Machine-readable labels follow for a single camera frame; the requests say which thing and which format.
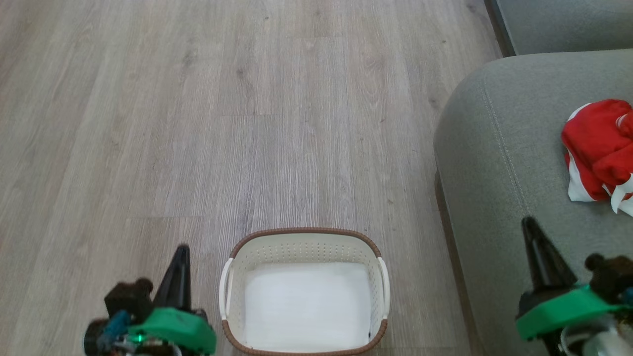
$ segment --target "sofa seam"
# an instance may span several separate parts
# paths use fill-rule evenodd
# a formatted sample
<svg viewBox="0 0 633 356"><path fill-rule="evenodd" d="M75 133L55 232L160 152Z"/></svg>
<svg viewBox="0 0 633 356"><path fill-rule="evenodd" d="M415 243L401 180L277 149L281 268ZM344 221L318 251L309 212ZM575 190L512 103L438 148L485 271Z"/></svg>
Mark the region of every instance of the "sofa seam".
<svg viewBox="0 0 633 356"><path fill-rule="evenodd" d="M506 144L505 138L503 137L503 133L501 132L501 126L499 125L499 120L494 110L492 99L490 98L490 94L488 93L488 88L486 84L487 74L488 74L487 71L484 70L483 78L482 78L482 82L483 82L482 87L484 90L486 110L488 111L488 114L490 116L490 121L492 124L492 132L494 134L494 138L497 140L497 145L499 146L499 152L501 152L503 163L506 166L508 178L510 178L510 182L512 183L515 199L517 200L523 212L529 214L530 209L527 207L523 189L521 188L521 185L518 181L517 172L515 171L514 164L512 163L512 158L510 157L510 154L508 153L508 146Z"/></svg>

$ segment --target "laundry basket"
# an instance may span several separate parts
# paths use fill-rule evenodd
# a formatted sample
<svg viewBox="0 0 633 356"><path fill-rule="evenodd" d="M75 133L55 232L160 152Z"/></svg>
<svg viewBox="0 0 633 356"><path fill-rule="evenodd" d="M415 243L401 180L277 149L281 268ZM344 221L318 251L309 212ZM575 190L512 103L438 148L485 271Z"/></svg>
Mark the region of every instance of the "laundry basket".
<svg viewBox="0 0 633 356"><path fill-rule="evenodd" d="M227 339L251 355L357 355L387 329L389 275L376 245L339 229L260 231L220 278Z"/></svg>

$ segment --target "perforated basket wall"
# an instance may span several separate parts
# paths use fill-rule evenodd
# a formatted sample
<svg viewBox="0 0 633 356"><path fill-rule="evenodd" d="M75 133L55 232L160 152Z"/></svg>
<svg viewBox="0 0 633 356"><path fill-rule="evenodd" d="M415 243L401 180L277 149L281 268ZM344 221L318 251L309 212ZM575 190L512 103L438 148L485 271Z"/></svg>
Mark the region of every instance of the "perforated basket wall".
<svg viewBox="0 0 633 356"><path fill-rule="evenodd" d="M255 350L244 342L244 284L247 272L261 264L354 262L367 267L371 316L369 342L359 348L321 353L286 353ZM232 251L220 278L220 315L227 339L251 355L357 355L373 348L387 329L389 276L380 251L365 235L339 229L276 229L244 238Z"/></svg>

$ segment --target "brown basket rim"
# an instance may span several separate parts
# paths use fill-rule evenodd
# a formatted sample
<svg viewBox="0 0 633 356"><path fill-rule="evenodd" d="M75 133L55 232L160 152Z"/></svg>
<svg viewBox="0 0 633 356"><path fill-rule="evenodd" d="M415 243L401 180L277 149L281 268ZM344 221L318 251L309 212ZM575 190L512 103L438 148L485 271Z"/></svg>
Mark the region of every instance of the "brown basket rim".
<svg viewBox="0 0 633 356"><path fill-rule="evenodd" d="M382 257L382 255L380 254L380 250L378 249L378 246L376 246L376 244L373 243L373 241L370 238L361 234L360 232L353 231L353 230L333 229L329 227L286 227L283 229L270 229L270 230L257 231L246 236L241 241L239 241L239 243L233 248L233 251L231 251L231 254L229 257L235 258L239 250L241 250L242 247L244 247L244 245L246 245L246 243L248 243L252 239L260 238L263 236L269 236L269 235L302 234L302 233L303 234L332 234L332 235L352 236L354 238L362 240L364 243L369 245L369 247L372 249L376 257Z"/></svg>
<svg viewBox="0 0 633 356"><path fill-rule="evenodd" d="M283 229L270 229L270 230L257 231L246 236L241 241L239 241L239 243L235 246L235 248L233 248L233 251L231 251L231 254L230 254L230 258L235 258L239 250L241 250L242 247L246 245L246 243L248 243L249 241L253 239L260 238L263 236L269 236L269 235L301 234L301 233L352 236L354 238L362 240L364 243L369 245L369 247L372 249L374 255L376 255L377 258L382 257L382 255L380 254L380 250L378 249L378 246L376 246L376 244L373 243L373 241L370 238L368 238L367 236L365 236L364 234L358 231L345 230L345 229L333 229L333 228L326 228L326 227L288 227L288 228L283 228ZM380 322L378 333L376 333L376 335L373 336L373 338L369 341L369 343L367 343L367 345L359 347L359 348L352 348L349 350L340 350L340 351L333 351L333 352L303 353L303 352L273 352L273 351L257 350L254 348L246 347L242 343L240 343L235 338L235 336L233 336L233 333L231 332L231 328L229 326L229 322L227 320L222 321L222 329L224 330L224 335L227 337L229 342L231 342L231 344L233 344L233 346L236 349L240 350L241 352L248 353L250 355L257 355L257 356L352 356L352 355L358 355L360 353L367 352L373 349L378 344L378 342L380 342L380 339L382 339L382 337L385 335L385 332L387 331L387 319L383 319Z"/></svg>
<svg viewBox="0 0 633 356"><path fill-rule="evenodd" d="M241 352L248 353L250 355L257 356L353 356L359 355L361 353L365 353L371 349L373 349L380 339L385 335L387 331L387 319L383 319L380 322L380 328L378 329L378 333L374 335L373 339L367 343L365 346L361 346L358 348L351 348L349 350L341 350L341 351L332 351L332 352L274 352L274 351L264 351L257 350L255 348L249 348L242 345L231 333L231 328L229 327L229 322L226 320L222 321L222 329L224 330L224 335L226 335L227 339L233 346L240 350Z"/></svg>

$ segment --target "wooden floor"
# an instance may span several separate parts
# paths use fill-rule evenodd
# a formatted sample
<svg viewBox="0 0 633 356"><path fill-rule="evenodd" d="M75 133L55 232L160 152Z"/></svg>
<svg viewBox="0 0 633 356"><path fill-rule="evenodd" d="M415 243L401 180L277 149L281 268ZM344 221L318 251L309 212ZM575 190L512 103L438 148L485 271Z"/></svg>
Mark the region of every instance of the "wooden floor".
<svg viewBox="0 0 633 356"><path fill-rule="evenodd" d="M81 355L181 242L218 329L238 240L320 226L385 257L372 355L468 355L432 141L498 56L482 0L0 0L0 345Z"/></svg>

